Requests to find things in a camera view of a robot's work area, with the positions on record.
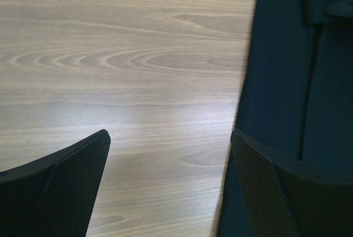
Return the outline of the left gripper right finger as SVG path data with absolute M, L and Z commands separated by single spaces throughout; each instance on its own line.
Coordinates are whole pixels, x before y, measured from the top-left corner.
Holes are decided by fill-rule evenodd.
M 352 174 L 313 167 L 239 129 L 231 150 L 253 236 L 352 236 Z

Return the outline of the black t shirt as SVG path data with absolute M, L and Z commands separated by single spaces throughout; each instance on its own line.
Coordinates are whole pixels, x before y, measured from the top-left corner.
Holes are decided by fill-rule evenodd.
M 352 174 L 352 0 L 256 0 L 234 129 Z M 253 236 L 232 150 L 217 235 Z

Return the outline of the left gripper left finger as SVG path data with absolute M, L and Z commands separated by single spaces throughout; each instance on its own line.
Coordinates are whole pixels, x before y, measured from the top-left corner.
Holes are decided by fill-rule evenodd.
M 1 236 L 86 236 L 110 143 L 100 130 L 1 172 Z

